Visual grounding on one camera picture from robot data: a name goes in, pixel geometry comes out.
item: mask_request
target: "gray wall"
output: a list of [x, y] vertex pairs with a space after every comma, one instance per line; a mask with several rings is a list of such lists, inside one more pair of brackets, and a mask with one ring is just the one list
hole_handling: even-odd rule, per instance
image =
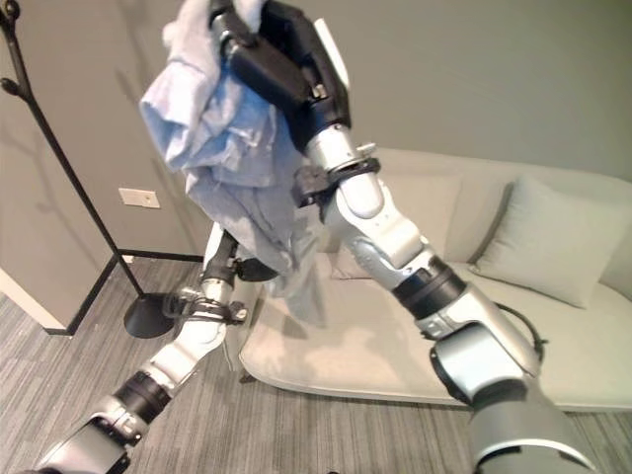
[[[151, 145], [137, 101], [175, 0], [22, 0], [42, 108], [121, 247], [199, 253], [209, 224]], [[357, 140], [632, 181], [627, 0], [294, 1], [352, 77]], [[2, 74], [9, 74], [2, 46]], [[68, 322], [109, 252], [24, 105], [0, 96], [0, 267]], [[162, 208], [121, 204], [155, 190]]]
[[355, 136], [632, 181], [629, 0], [294, 0], [326, 18]]
[[[178, 3], [20, 3], [40, 105], [118, 245], [202, 252], [209, 222], [164, 169], [136, 107], [164, 64], [160, 31]], [[13, 76], [8, 57], [0, 40], [0, 74]], [[156, 190], [162, 208], [124, 206], [119, 187]], [[0, 268], [67, 326], [109, 257], [26, 105], [0, 92]]]

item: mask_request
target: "throw pillow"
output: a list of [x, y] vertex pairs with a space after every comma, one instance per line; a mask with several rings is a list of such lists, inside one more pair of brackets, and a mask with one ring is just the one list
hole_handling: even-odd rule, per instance
[[631, 217], [623, 202], [565, 195], [523, 176], [470, 270], [586, 308]]
[[[411, 219], [422, 235], [430, 240], [434, 250], [442, 257], [454, 206], [461, 189], [461, 178], [443, 175], [389, 175], [380, 174], [388, 187], [395, 207]], [[333, 262], [332, 278], [370, 278], [357, 264], [354, 255], [344, 244]]]

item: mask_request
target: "coat rack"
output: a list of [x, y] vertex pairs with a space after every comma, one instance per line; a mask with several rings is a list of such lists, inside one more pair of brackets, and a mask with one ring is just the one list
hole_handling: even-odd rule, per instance
[[120, 249], [117, 247], [114, 239], [110, 235], [110, 232], [106, 228], [101, 216], [94, 207], [88, 194], [84, 190], [79, 178], [75, 174], [72, 166], [68, 162], [66, 155], [59, 145], [46, 117], [41, 111], [40, 105], [35, 98], [33, 89], [31, 88], [31, 82], [27, 74], [27, 69], [24, 64], [24, 59], [20, 51], [20, 44], [16, 36], [16, 21], [20, 18], [20, 5], [16, 0], [7, 0], [4, 5], [4, 11], [0, 9], [0, 27], [2, 33], [9, 46], [9, 52], [11, 54], [11, 60], [16, 73], [16, 80], [3, 77], [0, 79], [2, 89], [7, 94], [19, 97], [22, 99], [31, 110], [33, 117], [38, 123], [41, 132], [46, 138], [48, 145], [54, 152], [57, 161], [61, 165], [61, 168], [65, 172], [68, 180], [72, 184], [73, 188], [79, 195], [79, 198], [85, 205], [86, 209], [90, 213], [90, 216], [97, 224], [101, 235], [108, 243], [114, 256], [116, 257], [118, 264], [124, 271], [127, 279], [136, 291], [136, 299], [131, 303], [127, 309], [124, 317], [124, 325], [126, 330], [136, 338], [149, 339], [155, 338], [168, 332], [173, 326], [174, 321], [171, 318], [167, 318], [163, 315], [162, 306], [164, 293], [149, 293], [143, 291], [138, 280], [135, 278], [131, 269], [124, 260]]

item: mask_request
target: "robotic arm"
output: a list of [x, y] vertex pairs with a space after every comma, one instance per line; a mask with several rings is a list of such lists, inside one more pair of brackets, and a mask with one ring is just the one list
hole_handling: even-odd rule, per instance
[[[310, 158], [311, 166], [295, 176], [297, 205], [319, 205], [323, 222], [410, 311], [423, 336], [435, 341], [436, 375], [450, 395], [474, 411], [475, 471], [595, 471], [568, 419], [542, 394], [533, 347], [397, 210], [378, 179], [374, 146], [354, 146], [347, 71], [324, 22], [312, 25], [300, 10], [269, 0], [256, 35], [231, 0], [214, 0], [209, 27], [233, 73], [283, 112], [294, 146]], [[183, 311], [191, 317], [177, 339], [106, 397], [87, 423], [51, 450], [38, 472], [125, 470], [126, 448], [142, 439], [198, 362], [221, 344], [226, 324], [239, 320], [242, 308], [230, 303], [235, 275], [274, 276], [256, 261], [238, 263], [236, 248], [232, 236], [215, 225], [202, 291], [183, 293]]]
[[313, 166], [296, 175], [297, 204], [317, 203], [357, 262], [435, 341], [436, 375], [474, 409], [477, 472], [595, 470], [577, 448], [569, 421], [542, 394], [535, 350], [397, 210], [377, 178], [372, 147], [353, 145], [347, 72], [324, 23], [314, 27], [300, 10], [270, 0], [255, 36], [232, 2], [219, 0], [212, 3], [210, 26], [231, 70], [280, 108], [295, 147], [311, 159]]

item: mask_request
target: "black baseboard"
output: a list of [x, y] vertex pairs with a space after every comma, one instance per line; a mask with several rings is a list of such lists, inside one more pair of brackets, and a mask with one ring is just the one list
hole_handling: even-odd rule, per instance
[[181, 262], [202, 262], [202, 255], [189, 255], [189, 254], [170, 254], [168, 252], [150, 252], [147, 250], [130, 250], [120, 249], [123, 255], [130, 255], [131, 257], [144, 257], [147, 259], [165, 259], [165, 260], [178, 260]]
[[70, 324], [66, 329], [43, 328], [44, 331], [51, 336], [73, 336], [77, 332], [77, 328], [79, 328], [81, 321], [83, 321], [83, 318], [86, 317], [90, 306], [92, 306], [92, 303], [97, 298], [99, 291], [101, 291], [101, 288], [108, 280], [108, 277], [110, 276], [112, 270], [115, 268], [116, 265], [117, 257], [112, 255], [110, 257], [110, 260], [106, 263], [106, 266], [103, 268], [103, 271], [97, 278], [97, 281], [95, 281], [95, 284], [90, 289], [88, 296], [86, 296], [86, 299], [84, 299], [83, 303], [81, 303], [79, 311], [77, 311], [77, 314], [75, 314], [75, 317], [72, 318], [72, 321], [70, 321]]

